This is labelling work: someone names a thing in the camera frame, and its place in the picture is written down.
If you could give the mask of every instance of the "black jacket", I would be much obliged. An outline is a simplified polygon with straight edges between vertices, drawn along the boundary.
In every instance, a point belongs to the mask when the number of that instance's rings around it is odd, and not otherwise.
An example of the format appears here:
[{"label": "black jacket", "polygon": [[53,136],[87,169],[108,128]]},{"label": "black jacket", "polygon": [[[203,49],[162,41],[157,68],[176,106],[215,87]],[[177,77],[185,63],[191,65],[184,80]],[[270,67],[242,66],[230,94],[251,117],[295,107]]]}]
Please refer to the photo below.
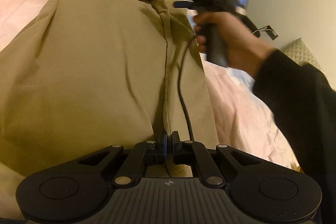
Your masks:
[{"label": "black jacket", "polygon": [[253,93],[272,110],[304,173],[320,185],[323,224],[336,223],[336,92],[318,69],[275,51]]}]

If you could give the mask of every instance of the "quilted pillow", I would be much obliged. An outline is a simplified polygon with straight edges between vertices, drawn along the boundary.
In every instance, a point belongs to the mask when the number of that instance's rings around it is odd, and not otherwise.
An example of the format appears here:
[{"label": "quilted pillow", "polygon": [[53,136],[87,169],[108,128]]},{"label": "quilted pillow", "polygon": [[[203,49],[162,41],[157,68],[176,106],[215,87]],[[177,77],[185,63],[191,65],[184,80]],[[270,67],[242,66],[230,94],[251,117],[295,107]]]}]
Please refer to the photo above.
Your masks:
[{"label": "quilted pillow", "polygon": [[293,43],[290,43],[281,51],[300,66],[304,63],[310,63],[315,68],[321,70],[320,64],[316,61],[301,38],[298,38]]}]

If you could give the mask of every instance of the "bed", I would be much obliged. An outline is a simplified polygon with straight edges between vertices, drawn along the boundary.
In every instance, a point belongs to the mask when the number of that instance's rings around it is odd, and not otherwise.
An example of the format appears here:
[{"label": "bed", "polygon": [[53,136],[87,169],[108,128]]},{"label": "bed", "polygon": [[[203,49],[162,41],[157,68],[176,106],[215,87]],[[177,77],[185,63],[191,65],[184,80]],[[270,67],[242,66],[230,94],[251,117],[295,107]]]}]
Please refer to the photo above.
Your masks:
[{"label": "bed", "polygon": [[[38,15],[47,2],[1,0],[0,51]],[[219,143],[299,170],[295,155],[276,127],[271,111],[252,94],[253,79],[242,71],[211,64],[205,61],[204,56],[202,60]],[[15,185],[24,177],[1,163],[0,173],[2,182],[8,184],[8,187],[0,188],[0,217],[20,219]]]}]

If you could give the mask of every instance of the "round pad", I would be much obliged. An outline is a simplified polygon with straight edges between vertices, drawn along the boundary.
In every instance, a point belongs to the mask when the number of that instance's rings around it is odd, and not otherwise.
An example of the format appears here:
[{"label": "round pad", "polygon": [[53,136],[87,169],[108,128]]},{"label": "round pad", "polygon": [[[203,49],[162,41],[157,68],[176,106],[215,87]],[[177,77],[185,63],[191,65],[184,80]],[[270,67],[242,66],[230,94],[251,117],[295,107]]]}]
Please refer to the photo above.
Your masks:
[{"label": "round pad", "polygon": [[297,193],[294,182],[283,178],[269,178],[259,183],[259,190],[268,198],[287,200]]},{"label": "round pad", "polygon": [[42,183],[42,195],[50,199],[65,199],[78,191],[78,182],[70,178],[52,178]]},{"label": "round pad", "polygon": [[21,182],[16,200],[25,217],[37,222],[63,223],[94,213],[107,194],[106,182],[98,174],[40,172]]},{"label": "round pad", "polygon": [[311,177],[288,170],[278,174],[242,174],[231,184],[230,195],[248,215],[271,223],[300,221],[313,214],[321,190]]}]

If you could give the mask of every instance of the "hand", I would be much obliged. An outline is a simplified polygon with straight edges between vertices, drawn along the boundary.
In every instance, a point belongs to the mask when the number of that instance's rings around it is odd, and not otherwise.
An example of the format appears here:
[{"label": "hand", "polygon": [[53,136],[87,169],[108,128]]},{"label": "hand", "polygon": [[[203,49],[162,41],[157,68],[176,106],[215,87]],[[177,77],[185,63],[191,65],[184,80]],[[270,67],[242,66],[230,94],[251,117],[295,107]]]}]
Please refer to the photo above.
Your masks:
[{"label": "hand", "polygon": [[[276,49],[255,37],[238,18],[228,12],[204,12],[194,17],[198,25],[195,31],[201,29],[205,23],[218,26],[221,37],[227,43],[227,62],[230,67],[244,70],[253,78],[256,76],[263,62]],[[197,36],[199,51],[206,52],[206,39]]]}]

